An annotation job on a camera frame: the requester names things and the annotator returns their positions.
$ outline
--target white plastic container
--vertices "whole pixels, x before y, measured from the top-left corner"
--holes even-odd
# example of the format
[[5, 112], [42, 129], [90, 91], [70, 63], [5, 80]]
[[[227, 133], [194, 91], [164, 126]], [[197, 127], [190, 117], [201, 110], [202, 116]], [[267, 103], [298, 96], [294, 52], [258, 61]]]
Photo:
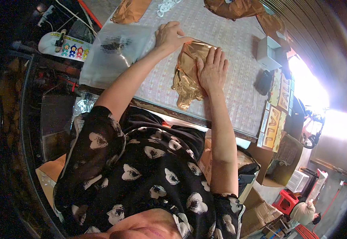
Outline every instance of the white plastic container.
[[268, 70], [280, 68], [281, 65], [276, 61], [276, 55], [281, 53], [281, 45], [266, 36], [258, 42], [257, 62], [265, 66]]
[[286, 187], [293, 193], [302, 192], [308, 180], [309, 175], [295, 170], [291, 176], [291, 179], [289, 179], [288, 184], [286, 184]]

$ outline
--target red stool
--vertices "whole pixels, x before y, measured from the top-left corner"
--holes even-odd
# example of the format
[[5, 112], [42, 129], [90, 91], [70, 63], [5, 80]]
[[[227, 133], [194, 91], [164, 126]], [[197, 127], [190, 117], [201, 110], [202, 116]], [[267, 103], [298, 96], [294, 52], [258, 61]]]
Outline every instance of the red stool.
[[297, 203], [298, 199], [290, 190], [282, 189], [272, 206], [277, 208], [280, 212], [289, 215]]

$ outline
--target wooden frame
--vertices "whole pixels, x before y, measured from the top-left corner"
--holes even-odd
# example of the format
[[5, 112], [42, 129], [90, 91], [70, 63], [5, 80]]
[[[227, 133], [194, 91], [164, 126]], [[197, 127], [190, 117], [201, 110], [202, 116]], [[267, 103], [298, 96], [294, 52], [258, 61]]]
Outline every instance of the wooden frame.
[[[90, 86], [87, 86], [84, 84], [80, 85], [78, 89], [80, 91], [88, 92], [88, 93], [92, 93], [92, 94], [96, 94], [96, 95], [100, 95], [104, 91], [103, 89], [90, 87]], [[162, 107], [162, 106], [158, 106], [156, 104], [146, 102], [146, 101], [143, 101], [140, 99], [133, 98], [130, 102], [130, 105], [136, 106], [139, 108], [143, 108], [146, 110], [150, 110], [150, 111], [153, 111], [156, 113], [164, 114], [166, 116], [170, 116], [170, 117], [180, 119], [180, 120], [183, 120], [183, 121], [186, 121], [189, 123], [193, 123], [193, 124], [196, 124], [199, 126], [203, 126], [206, 128], [211, 128], [211, 122], [208, 120], [200, 119], [200, 118], [194, 117], [194, 116], [190, 116], [190, 115], [187, 115], [187, 114], [184, 114], [184, 113], [181, 113], [178, 111], [174, 111], [174, 110]], [[241, 139], [253, 142], [253, 143], [257, 142], [256, 136], [249, 135], [249, 134], [243, 133], [243, 132], [238, 131], [238, 130], [234, 130], [234, 132], [235, 132], [235, 136], [238, 138], [241, 138]]]

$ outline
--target brown paper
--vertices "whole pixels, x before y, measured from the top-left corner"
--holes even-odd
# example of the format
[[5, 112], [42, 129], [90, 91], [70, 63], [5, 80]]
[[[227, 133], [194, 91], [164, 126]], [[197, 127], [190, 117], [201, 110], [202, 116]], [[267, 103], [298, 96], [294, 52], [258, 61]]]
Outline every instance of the brown paper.
[[139, 21], [146, 12], [151, 0], [122, 0], [111, 21], [128, 24]]
[[200, 57], [203, 62], [206, 62], [211, 47], [214, 46], [199, 40], [193, 40], [190, 43], [185, 43], [181, 49], [172, 89], [179, 94], [176, 104], [182, 110], [188, 109], [194, 99], [200, 101], [207, 95], [197, 77], [196, 58]]
[[258, 0], [235, 0], [231, 3], [226, 3], [225, 0], [204, 0], [204, 3], [209, 11], [233, 21], [265, 13], [263, 5]]

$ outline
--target forearm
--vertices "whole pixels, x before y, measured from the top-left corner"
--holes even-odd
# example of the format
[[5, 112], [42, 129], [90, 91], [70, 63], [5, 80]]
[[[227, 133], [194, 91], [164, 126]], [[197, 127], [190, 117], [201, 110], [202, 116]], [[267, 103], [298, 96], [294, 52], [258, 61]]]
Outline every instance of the forearm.
[[238, 195], [237, 147], [229, 119], [224, 93], [209, 95], [212, 112], [212, 175], [213, 193]]
[[125, 70], [115, 82], [98, 98], [94, 106], [108, 108], [117, 121], [120, 120], [136, 91], [155, 65], [167, 54], [161, 49], [153, 49], [141, 60]]

